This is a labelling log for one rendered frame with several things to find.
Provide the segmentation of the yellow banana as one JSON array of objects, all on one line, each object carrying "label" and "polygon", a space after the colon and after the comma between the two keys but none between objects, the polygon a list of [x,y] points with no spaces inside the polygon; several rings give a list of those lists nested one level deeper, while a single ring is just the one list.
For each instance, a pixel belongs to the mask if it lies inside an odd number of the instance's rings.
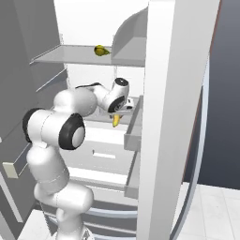
[{"label": "yellow banana", "polygon": [[118,126],[119,122],[120,122],[120,114],[114,114],[112,117],[112,126],[115,128]]}]

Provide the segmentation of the yellow-green pear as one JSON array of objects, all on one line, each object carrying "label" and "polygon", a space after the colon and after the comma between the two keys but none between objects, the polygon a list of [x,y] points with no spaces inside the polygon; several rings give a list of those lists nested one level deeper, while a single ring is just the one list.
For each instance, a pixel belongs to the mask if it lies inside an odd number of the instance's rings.
[{"label": "yellow-green pear", "polygon": [[97,45],[94,48],[94,52],[97,56],[103,56],[103,55],[110,54],[110,52],[105,47],[103,47],[102,45]]}]

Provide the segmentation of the grey curved door bin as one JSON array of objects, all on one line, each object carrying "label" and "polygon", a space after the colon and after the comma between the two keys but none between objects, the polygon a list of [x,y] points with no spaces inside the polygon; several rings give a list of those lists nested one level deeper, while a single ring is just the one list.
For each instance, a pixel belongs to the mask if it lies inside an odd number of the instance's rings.
[{"label": "grey curved door bin", "polygon": [[141,65],[145,59],[148,8],[133,14],[118,28],[112,42],[115,64]]}]

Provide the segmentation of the grey fridge door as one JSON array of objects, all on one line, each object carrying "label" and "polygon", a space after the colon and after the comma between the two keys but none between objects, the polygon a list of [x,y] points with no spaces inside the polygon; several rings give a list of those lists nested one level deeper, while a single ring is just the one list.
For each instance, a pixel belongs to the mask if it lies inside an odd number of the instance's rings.
[{"label": "grey fridge door", "polygon": [[3,162],[13,162],[28,144],[22,120],[32,108],[50,109],[67,87],[60,63],[31,63],[60,44],[53,0],[0,0],[0,236],[17,240],[35,198],[35,180],[26,166],[8,178]]}]

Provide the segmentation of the grey glass fridge shelf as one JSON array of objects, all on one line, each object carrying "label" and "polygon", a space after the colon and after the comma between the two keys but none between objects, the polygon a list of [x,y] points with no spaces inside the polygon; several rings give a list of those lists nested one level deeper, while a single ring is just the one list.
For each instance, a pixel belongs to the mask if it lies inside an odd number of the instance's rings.
[{"label": "grey glass fridge shelf", "polygon": [[115,59],[110,54],[97,56],[93,46],[59,45],[32,59],[31,63],[63,63],[96,66],[143,68],[144,59]]}]

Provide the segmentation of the beige-ended door bin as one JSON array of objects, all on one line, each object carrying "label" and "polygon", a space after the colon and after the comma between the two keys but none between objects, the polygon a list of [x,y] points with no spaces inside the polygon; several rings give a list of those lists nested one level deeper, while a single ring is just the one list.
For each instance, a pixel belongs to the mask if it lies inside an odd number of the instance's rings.
[{"label": "beige-ended door bin", "polygon": [[31,144],[27,144],[21,153],[13,162],[3,162],[3,168],[8,178],[18,179],[27,166],[26,155],[31,148]]}]

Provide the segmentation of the white fridge drawer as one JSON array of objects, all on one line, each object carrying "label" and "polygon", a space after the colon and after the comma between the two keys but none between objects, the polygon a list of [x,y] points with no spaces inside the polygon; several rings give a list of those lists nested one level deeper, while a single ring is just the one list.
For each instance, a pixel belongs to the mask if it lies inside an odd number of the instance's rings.
[{"label": "white fridge drawer", "polygon": [[127,175],[134,153],[124,149],[127,126],[85,121],[85,138],[76,150],[61,150],[68,167]]}]

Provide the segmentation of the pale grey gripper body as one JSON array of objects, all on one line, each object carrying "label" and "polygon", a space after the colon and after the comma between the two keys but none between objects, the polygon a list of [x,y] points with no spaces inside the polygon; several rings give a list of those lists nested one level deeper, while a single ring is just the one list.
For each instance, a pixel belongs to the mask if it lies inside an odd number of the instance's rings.
[{"label": "pale grey gripper body", "polygon": [[132,106],[124,106],[121,110],[117,111],[117,112],[110,112],[109,116],[113,117],[115,114],[119,114],[119,115],[131,115],[133,113],[134,108]]}]

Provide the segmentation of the white fridge door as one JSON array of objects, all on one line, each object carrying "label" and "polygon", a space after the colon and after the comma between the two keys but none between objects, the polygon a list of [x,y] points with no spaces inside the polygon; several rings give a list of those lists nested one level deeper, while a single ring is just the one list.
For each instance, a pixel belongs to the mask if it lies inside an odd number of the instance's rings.
[{"label": "white fridge door", "polygon": [[170,240],[220,0],[150,0],[137,240]]}]

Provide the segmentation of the grey freezer drawer front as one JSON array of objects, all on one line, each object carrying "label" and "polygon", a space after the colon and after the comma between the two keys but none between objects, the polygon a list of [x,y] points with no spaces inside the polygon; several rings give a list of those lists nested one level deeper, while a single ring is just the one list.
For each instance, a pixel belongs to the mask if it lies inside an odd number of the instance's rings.
[{"label": "grey freezer drawer front", "polygon": [[135,205],[94,201],[93,207],[82,220],[97,240],[135,238],[137,230]]}]

